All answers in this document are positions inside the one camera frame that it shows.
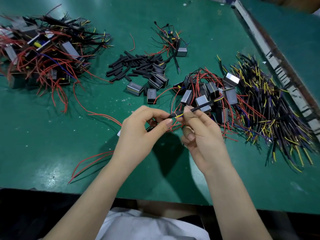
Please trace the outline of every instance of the person's left hand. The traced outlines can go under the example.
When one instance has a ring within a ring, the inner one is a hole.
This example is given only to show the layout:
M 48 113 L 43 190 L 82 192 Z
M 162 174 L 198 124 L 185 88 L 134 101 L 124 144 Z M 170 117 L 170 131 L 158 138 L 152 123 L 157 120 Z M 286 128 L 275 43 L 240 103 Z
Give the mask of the person's left hand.
M 147 106 L 141 106 L 134 111 L 122 123 L 120 137 L 112 159 L 121 161 L 123 166 L 130 166 L 130 169 L 133 170 L 151 152 L 157 140 L 172 125 L 172 119 L 165 119 L 169 115 L 161 109 Z M 145 129 L 146 122 L 154 127 L 150 132 Z

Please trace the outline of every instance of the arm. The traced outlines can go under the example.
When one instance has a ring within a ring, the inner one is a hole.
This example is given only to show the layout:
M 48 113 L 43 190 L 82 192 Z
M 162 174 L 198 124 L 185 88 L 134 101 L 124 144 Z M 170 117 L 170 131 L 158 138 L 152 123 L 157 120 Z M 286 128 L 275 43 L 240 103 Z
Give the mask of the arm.
M 177 120 L 188 125 L 181 140 L 207 181 L 223 239 L 271 239 L 231 163 L 220 127 L 189 107 Z
M 119 188 L 172 124 L 172 119 L 164 120 L 168 116 L 160 109 L 142 106 L 125 119 L 110 162 L 44 240 L 95 239 Z M 147 121 L 157 125 L 150 132 L 145 129 Z

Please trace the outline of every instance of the green work surface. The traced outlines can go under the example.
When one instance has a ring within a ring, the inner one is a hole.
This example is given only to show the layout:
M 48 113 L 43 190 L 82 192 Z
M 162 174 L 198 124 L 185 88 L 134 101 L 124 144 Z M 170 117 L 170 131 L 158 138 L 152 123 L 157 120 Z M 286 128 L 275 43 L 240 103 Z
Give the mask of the green work surface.
M 129 33 L 135 38 L 132 54 L 161 49 L 151 39 L 156 37 L 150 28 L 154 27 L 154 20 L 159 25 L 173 24 L 182 31 L 185 41 L 190 42 L 187 57 L 177 59 L 181 73 L 177 73 L 173 61 L 167 65 L 170 85 L 182 81 L 198 67 L 206 66 L 221 75 L 216 54 L 226 66 L 236 62 L 237 51 L 258 56 L 230 6 L 210 0 L 2 0 L 0 12 L 40 15 L 59 3 L 62 7 L 52 13 L 53 17 L 68 11 L 71 17 L 88 18 L 98 31 L 106 29 L 112 34 L 114 48 L 103 51 L 90 69 L 102 78 L 108 64 L 124 50 L 133 48 Z M 142 77 L 132 80 L 140 85 L 146 83 Z M 86 92 L 77 86 L 76 94 L 90 111 L 123 121 L 132 111 L 147 104 L 145 97 L 125 92 L 128 83 L 125 79 L 114 84 L 90 77 L 82 81 Z M 67 184 L 78 162 L 115 148 L 120 127 L 104 118 L 88 116 L 76 102 L 72 87 L 65 90 L 70 101 L 67 115 L 60 113 L 63 106 L 57 95 L 57 107 L 54 107 L 51 94 L 37 97 L 36 91 L 11 90 L 6 79 L 1 79 L 0 187 L 80 194 L 106 165 L 108 160 Z M 170 111 L 172 99 L 173 94 L 167 92 L 151 107 Z M 180 136 L 181 130 L 166 133 L 126 180 L 117 197 L 211 205 L 204 176 L 180 143 Z M 264 142 L 258 149 L 245 144 L 242 137 L 233 138 L 239 142 L 227 140 L 226 145 L 256 208 L 320 213 L 318 156 L 313 157 L 313 167 L 305 160 L 304 172 L 297 173 L 280 152 L 276 153 L 277 163 L 265 165 L 268 147 Z
M 320 106 L 320 17 L 259 0 L 241 0 L 270 35 Z

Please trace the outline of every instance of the hand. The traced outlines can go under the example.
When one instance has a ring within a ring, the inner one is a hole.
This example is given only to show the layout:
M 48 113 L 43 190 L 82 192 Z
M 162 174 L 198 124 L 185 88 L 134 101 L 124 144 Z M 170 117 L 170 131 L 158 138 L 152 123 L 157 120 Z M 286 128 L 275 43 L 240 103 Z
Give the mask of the hand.
M 192 107 L 186 106 L 179 122 L 187 125 L 183 128 L 182 143 L 200 169 L 206 175 L 216 163 L 231 163 L 220 127 L 200 110 L 191 112 Z
M 163 110 L 147 106 L 141 106 L 134 111 L 122 123 L 119 141 L 112 159 L 123 161 L 123 166 L 130 166 L 130 169 L 133 170 L 151 152 L 157 140 L 172 125 L 172 119 L 165 119 L 169 115 Z M 150 132 L 145 129 L 146 122 L 154 127 Z

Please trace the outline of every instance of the green table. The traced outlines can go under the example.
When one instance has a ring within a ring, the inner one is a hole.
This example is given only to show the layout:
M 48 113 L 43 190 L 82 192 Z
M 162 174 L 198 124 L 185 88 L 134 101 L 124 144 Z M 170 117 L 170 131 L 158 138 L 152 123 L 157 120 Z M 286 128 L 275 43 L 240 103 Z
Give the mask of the green table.
M 206 66 L 220 74 L 214 59 L 216 54 L 228 65 L 236 62 L 237 51 L 258 55 L 230 6 L 210 0 L 2 0 L 0 12 L 16 15 L 52 12 L 62 16 L 83 16 L 92 21 L 98 31 L 106 29 L 114 37 L 114 48 L 105 50 L 93 63 L 90 72 L 104 78 L 108 64 L 124 50 L 133 47 L 129 33 L 135 38 L 133 54 L 157 52 L 153 21 L 174 24 L 182 37 L 190 42 L 187 57 L 178 58 L 181 73 L 174 62 L 167 66 L 170 85 L 181 81 L 189 72 Z M 143 85 L 142 77 L 133 78 Z M 101 80 L 83 79 L 84 92 L 76 88 L 78 99 L 87 109 L 108 114 L 123 121 L 132 111 L 146 104 L 143 96 L 125 92 L 126 80 L 105 84 Z M 72 87 L 67 87 L 69 113 L 61 114 L 59 102 L 55 108 L 51 95 L 42 98 L 35 91 L 11 90 L 6 80 L 0 80 L 0 187 L 42 191 L 84 192 L 108 160 L 83 173 L 80 180 L 67 184 L 79 161 L 115 148 L 120 127 L 103 118 L 87 116 L 74 99 Z M 162 96 L 155 108 L 170 110 L 172 94 Z M 150 155 L 134 170 L 117 197 L 211 205 L 203 174 L 188 151 L 181 145 L 181 131 L 165 134 Z M 231 160 L 258 209 L 320 213 L 319 160 L 306 165 L 304 173 L 289 168 L 281 153 L 277 163 L 265 166 L 268 147 L 261 149 L 227 140 Z

